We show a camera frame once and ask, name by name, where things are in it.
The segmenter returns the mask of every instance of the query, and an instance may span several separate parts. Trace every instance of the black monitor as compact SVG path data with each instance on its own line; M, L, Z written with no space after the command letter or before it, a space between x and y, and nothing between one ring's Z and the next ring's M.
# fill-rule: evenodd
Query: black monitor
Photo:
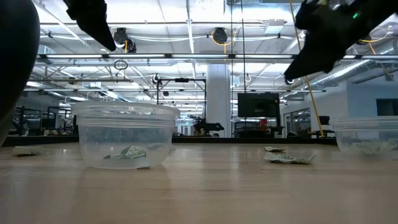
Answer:
M240 118L280 118L278 93L238 93Z

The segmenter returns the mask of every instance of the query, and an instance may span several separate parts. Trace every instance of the wooden table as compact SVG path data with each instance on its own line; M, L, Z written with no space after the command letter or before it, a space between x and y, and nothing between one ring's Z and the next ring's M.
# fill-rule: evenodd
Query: wooden table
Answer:
M0 149L0 223L397 223L398 162L344 157L271 164L262 145L179 144L148 170L87 167L78 144L11 157Z

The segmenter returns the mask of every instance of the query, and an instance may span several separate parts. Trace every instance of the plastic container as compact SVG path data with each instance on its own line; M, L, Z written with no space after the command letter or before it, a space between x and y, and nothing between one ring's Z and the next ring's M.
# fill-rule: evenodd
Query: plastic container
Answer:
M339 118L332 123L342 152L387 157L398 152L398 116Z
M143 103L87 102L72 106L80 149L89 166L136 169L161 164L169 154L180 111Z

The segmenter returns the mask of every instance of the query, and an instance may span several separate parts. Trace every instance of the desk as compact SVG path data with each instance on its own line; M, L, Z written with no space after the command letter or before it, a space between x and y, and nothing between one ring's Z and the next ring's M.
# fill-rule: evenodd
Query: desk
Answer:
M87 167L78 144L15 158L0 149L6 223L396 223L398 162L285 145L313 165L263 161L260 144L176 144L148 170Z

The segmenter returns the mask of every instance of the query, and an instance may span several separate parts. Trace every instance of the white column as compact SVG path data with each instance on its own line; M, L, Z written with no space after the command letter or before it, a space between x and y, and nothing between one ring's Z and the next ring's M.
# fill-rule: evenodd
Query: white column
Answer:
M231 137L231 92L228 64L207 65L207 107L208 123L220 123L224 131L215 131L221 138Z

